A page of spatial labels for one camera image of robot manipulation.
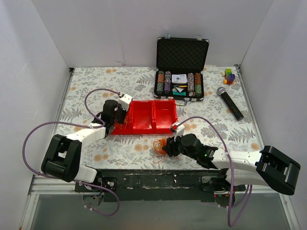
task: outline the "floral tablecloth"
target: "floral tablecloth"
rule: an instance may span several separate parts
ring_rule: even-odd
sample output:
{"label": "floral tablecloth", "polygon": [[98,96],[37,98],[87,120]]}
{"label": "floral tablecloth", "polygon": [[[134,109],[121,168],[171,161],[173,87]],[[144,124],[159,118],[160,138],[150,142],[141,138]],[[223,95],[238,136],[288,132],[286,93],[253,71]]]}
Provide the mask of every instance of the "floral tablecloth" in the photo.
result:
{"label": "floral tablecloth", "polygon": [[[178,120],[190,116],[203,116],[213,123],[227,144],[229,150],[258,150],[260,144],[256,137],[252,116],[244,97],[244,92],[234,67],[228,67],[236,75],[233,85],[226,85],[226,90],[244,119],[236,121],[223,100],[216,94],[218,87],[223,86],[221,73],[227,67],[206,66],[203,71],[205,98],[202,102],[189,102],[186,106],[177,106]],[[110,88],[128,93],[134,100],[154,100],[155,68],[76,68],[70,90],[62,111],[62,121],[88,125],[92,117],[84,107],[85,95],[96,88]],[[96,92],[88,98],[90,109],[94,113],[102,110],[104,100],[115,99],[110,92]],[[203,144],[223,147],[214,130],[201,119],[192,119],[185,124],[185,134],[194,133]],[[58,134],[67,135],[80,130],[78,127],[59,125]],[[153,159],[157,155],[153,141],[167,135],[110,135],[82,153],[82,164],[98,169],[203,169],[195,160],[179,155],[178,158],[166,156],[159,163]]]}

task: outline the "wall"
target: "wall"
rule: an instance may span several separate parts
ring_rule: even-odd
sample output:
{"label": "wall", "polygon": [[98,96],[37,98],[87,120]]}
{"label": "wall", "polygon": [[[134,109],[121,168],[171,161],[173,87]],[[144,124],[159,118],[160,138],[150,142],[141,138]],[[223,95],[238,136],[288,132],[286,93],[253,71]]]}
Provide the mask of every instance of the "wall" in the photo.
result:
{"label": "wall", "polygon": [[291,197],[301,229],[307,229],[306,9],[306,0],[275,0],[241,65],[265,144],[302,166]]}
{"label": "wall", "polygon": [[156,66],[156,39],[202,35],[206,64],[242,59],[273,0],[32,0],[69,67]]}
{"label": "wall", "polygon": [[[33,127],[55,119],[69,70],[30,0],[0,0],[0,17],[0,229],[16,230],[32,179],[22,144]],[[28,144],[36,169],[51,129]]]}

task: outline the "microphone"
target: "microphone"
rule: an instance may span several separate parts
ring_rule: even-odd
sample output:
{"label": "microphone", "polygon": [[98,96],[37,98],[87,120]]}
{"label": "microphone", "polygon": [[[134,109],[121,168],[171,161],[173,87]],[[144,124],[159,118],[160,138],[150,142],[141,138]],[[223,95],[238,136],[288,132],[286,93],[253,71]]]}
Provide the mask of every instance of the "microphone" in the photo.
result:
{"label": "microphone", "polygon": [[236,117],[237,121],[242,120],[244,118],[243,114],[240,112],[233,100],[231,100],[226,92],[226,89],[224,87],[219,87],[216,92],[224,100],[232,114]]}

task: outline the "open case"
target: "open case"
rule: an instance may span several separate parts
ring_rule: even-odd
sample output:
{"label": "open case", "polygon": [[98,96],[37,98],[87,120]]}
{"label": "open case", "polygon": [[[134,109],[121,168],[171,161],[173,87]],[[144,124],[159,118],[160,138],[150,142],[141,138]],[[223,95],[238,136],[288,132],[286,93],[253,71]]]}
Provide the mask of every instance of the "open case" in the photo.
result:
{"label": "open case", "polygon": [[[160,99],[202,101],[204,99],[202,70],[205,65],[208,47],[209,40],[200,39],[199,37],[195,39],[172,38],[169,36],[159,37],[157,40],[157,72],[154,84],[154,96]],[[178,86],[178,84],[173,83],[172,78],[170,91],[163,90],[161,92],[161,90],[158,90],[158,82],[161,82],[159,80],[159,73],[161,71],[164,74],[170,71],[172,75],[186,74],[187,77],[189,73],[193,73],[194,76],[196,73],[199,73],[201,75],[201,87],[198,87],[198,95],[189,95],[188,84],[186,84],[186,87],[185,84],[182,84],[180,88],[182,91],[177,92],[175,86]]]}

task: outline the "toy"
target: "toy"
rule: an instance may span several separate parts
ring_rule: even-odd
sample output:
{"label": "toy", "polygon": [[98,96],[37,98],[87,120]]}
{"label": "toy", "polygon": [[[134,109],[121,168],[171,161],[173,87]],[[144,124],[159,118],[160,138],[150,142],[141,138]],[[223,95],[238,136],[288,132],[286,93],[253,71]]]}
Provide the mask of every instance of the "toy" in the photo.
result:
{"label": "toy", "polygon": [[225,69],[225,72],[222,73],[222,76],[225,77],[224,84],[231,85],[235,83],[235,75],[232,73],[231,69]]}

